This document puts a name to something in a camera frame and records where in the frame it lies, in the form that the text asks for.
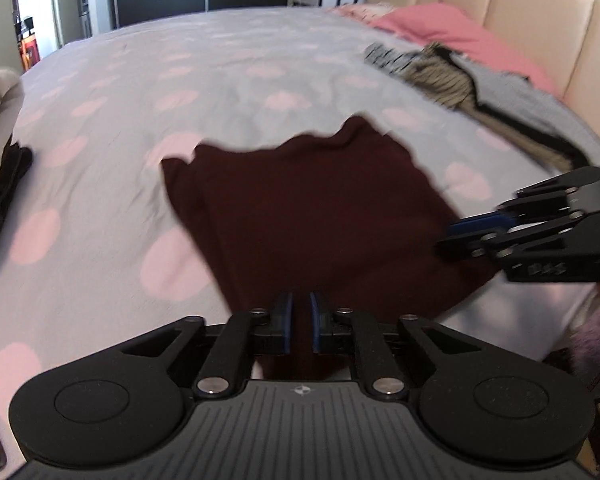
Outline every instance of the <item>gray cloth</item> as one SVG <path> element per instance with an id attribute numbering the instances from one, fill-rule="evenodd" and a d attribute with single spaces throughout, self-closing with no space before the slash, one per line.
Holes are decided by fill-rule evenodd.
<path id="1" fill-rule="evenodd" d="M 562 102 L 535 88 L 522 76 L 494 72 L 455 52 L 450 57 L 456 66 L 472 76 L 479 105 L 554 137 L 594 135 L 582 119 Z"/>

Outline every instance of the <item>bed sheet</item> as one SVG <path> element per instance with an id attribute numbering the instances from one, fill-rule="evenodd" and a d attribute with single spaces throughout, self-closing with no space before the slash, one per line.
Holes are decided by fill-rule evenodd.
<path id="1" fill-rule="evenodd" d="M 336 132 L 363 112 L 406 143 L 463 215 L 549 177 L 461 114 L 369 67 L 374 41 L 414 45 L 320 9 L 181 16 L 69 44 L 24 77 L 14 138 L 35 160 L 0 240 L 0 438 L 33 375 L 183 316 L 228 311 L 164 192 L 159 161 L 202 139 L 237 149 Z M 574 139 L 600 164 L 600 142 Z M 449 326 L 540 358 L 590 291 L 498 276 Z"/>

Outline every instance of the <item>pink pillow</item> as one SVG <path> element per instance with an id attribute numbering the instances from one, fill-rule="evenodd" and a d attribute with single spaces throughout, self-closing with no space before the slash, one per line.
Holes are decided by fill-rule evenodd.
<path id="1" fill-rule="evenodd" d="M 554 82 L 540 66 L 453 5 L 435 3 L 400 7 L 373 20 L 370 25 L 394 32 L 420 45 L 439 41 L 496 72 L 515 72 L 528 76 L 536 88 L 560 98 Z"/>
<path id="2" fill-rule="evenodd" d="M 331 7 L 329 12 L 353 18 L 362 23 L 371 23 L 394 10 L 395 7 L 390 4 L 345 4 L 337 7 Z"/>

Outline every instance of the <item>pink polka dot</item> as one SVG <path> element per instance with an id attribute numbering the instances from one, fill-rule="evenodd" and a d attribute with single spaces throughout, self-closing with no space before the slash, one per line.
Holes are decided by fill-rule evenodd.
<path id="1" fill-rule="evenodd" d="M 120 50 L 119 52 L 116 52 L 113 56 L 113 58 L 119 59 L 121 57 L 125 57 L 127 54 L 131 54 L 131 50 L 126 48 L 125 50 Z"/>
<path id="2" fill-rule="evenodd" d="M 180 92 L 174 92 L 173 94 L 165 95 L 158 99 L 155 104 L 155 109 L 159 112 L 165 112 L 167 110 L 173 110 L 180 106 L 188 105 L 198 98 L 198 92 L 193 90 L 182 90 Z"/>
<path id="3" fill-rule="evenodd" d="M 549 301 L 553 304 L 560 304 L 565 301 L 566 287 L 563 283 L 547 283 L 542 286 L 547 293 Z"/>
<path id="4" fill-rule="evenodd" d="M 497 136 L 486 128 L 478 128 L 475 131 L 475 134 L 480 137 L 485 144 L 491 146 L 495 150 L 499 150 L 500 152 L 508 152 L 511 149 L 511 145 L 506 140 Z"/>
<path id="5" fill-rule="evenodd" d="M 183 301 L 207 286 L 211 273 L 189 234 L 177 226 L 151 246 L 142 262 L 140 280 L 155 298 Z"/>
<path id="6" fill-rule="evenodd" d="M 277 94 L 270 95 L 267 97 L 264 105 L 270 110 L 278 110 L 280 112 L 286 110 L 303 110 L 312 106 L 304 96 L 289 92 L 278 92 Z"/>
<path id="7" fill-rule="evenodd" d="M 21 114 L 16 121 L 16 126 L 19 128 L 23 128 L 24 126 L 29 126 L 30 124 L 35 123 L 40 120 L 42 116 L 45 114 L 45 110 L 36 110 L 30 114 Z"/>
<path id="8" fill-rule="evenodd" d="M 371 79 L 360 77 L 359 75 L 350 75 L 344 78 L 344 83 L 353 86 L 353 88 L 360 89 L 378 87 L 378 83 L 376 81 L 371 81 Z"/>
<path id="9" fill-rule="evenodd" d="M 231 60 L 244 61 L 247 59 L 256 59 L 257 57 L 264 56 L 264 54 L 264 51 L 259 48 L 245 48 L 233 54 L 231 56 Z"/>
<path id="10" fill-rule="evenodd" d="M 285 71 L 275 65 L 257 64 L 247 69 L 247 74 L 263 79 L 275 79 L 285 75 Z"/>
<path id="11" fill-rule="evenodd" d="M 121 66 L 125 66 L 126 62 L 125 61 L 118 61 L 116 63 L 109 63 L 106 67 L 105 70 L 115 70 L 117 68 L 120 68 Z"/>
<path id="12" fill-rule="evenodd" d="M 486 179 L 461 162 L 453 162 L 446 168 L 445 179 L 450 190 L 465 198 L 478 201 L 491 198 L 491 187 Z"/>
<path id="13" fill-rule="evenodd" d="M 62 77 L 59 77 L 58 78 L 58 82 L 60 82 L 60 83 L 66 83 L 67 81 L 69 81 L 69 79 L 73 79 L 77 75 L 78 75 L 77 72 L 71 72 L 69 74 L 63 75 Z"/>
<path id="14" fill-rule="evenodd" d="M 89 85 L 89 88 L 97 89 L 97 88 L 105 88 L 113 83 L 116 79 L 120 78 L 119 75 L 110 75 L 109 77 L 103 77 L 101 79 L 96 79 L 93 83 Z"/>
<path id="15" fill-rule="evenodd" d="M 382 114 L 394 125 L 409 129 L 420 129 L 424 126 L 423 117 L 416 110 L 402 110 L 401 108 L 386 108 Z"/>
<path id="16" fill-rule="evenodd" d="M 172 79 L 174 77 L 180 77 L 183 75 L 187 75 L 189 72 L 193 71 L 192 66 L 172 66 L 166 72 L 161 73 L 158 76 L 158 79 Z"/>
<path id="17" fill-rule="evenodd" d="M 93 113 L 96 113 L 96 111 L 98 111 L 105 102 L 107 102 L 106 97 L 94 99 L 93 101 L 83 102 L 80 106 L 75 107 L 72 110 L 71 115 L 73 117 L 84 117 L 87 115 L 91 115 Z"/>
<path id="18" fill-rule="evenodd" d="M 155 147 L 146 154 L 145 166 L 148 168 L 157 168 L 160 161 L 166 156 L 177 156 L 191 162 L 193 160 L 193 150 L 202 140 L 202 137 L 193 132 L 183 132 L 171 134 L 158 142 Z"/>
<path id="19" fill-rule="evenodd" d="M 62 93 L 62 90 L 64 90 L 64 86 L 57 86 L 53 90 L 50 90 L 49 92 L 47 92 L 45 94 L 42 94 L 40 96 L 40 99 L 51 99 L 52 97 L 59 96 Z"/>
<path id="20" fill-rule="evenodd" d="M 185 52 L 181 52 L 179 54 L 171 54 L 170 56 L 165 57 L 164 60 L 165 60 L 165 62 L 182 61 L 183 59 L 189 59 L 191 57 L 192 57 L 191 54 L 186 54 Z"/>
<path id="21" fill-rule="evenodd" d="M 60 233 L 60 215 L 55 209 L 33 213 L 18 227 L 9 256 L 19 265 L 34 264 L 45 257 Z"/>
<path id="22" fill-rule="evenodd" d="M 328 63 L 334 65 L 346 65 L 347 60 L 342 56 L 316 56 L 315 60 L 318 63 Z"/>
<path id="23" fill-rule="evenodd" d="M 42 165 L 45 168 L 56 168 L 64 166 L 82 151 L 87 145 L 87 137 L 79 136 L 67 139 L 58 144 L 54 149 L 42 156 Z"/>
<path id="24" fill-rule="evenodd" d="M 11 343 L 0 350 L 0 417 L 9 421 L 9 403 L 18 389 L 42 371 L 40 359 L 24 343 Z"/>

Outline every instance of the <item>purple fabric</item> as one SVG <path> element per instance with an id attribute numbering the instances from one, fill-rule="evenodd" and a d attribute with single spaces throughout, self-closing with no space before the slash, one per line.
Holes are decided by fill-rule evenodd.
<path id="1" fill-rule="evenodd" d="M 593 386 L 600 374 L 600 308 L 572 336 L 571 358 L 576 376 Z M 592 392 L 600 397 L 600 382 Z"/>

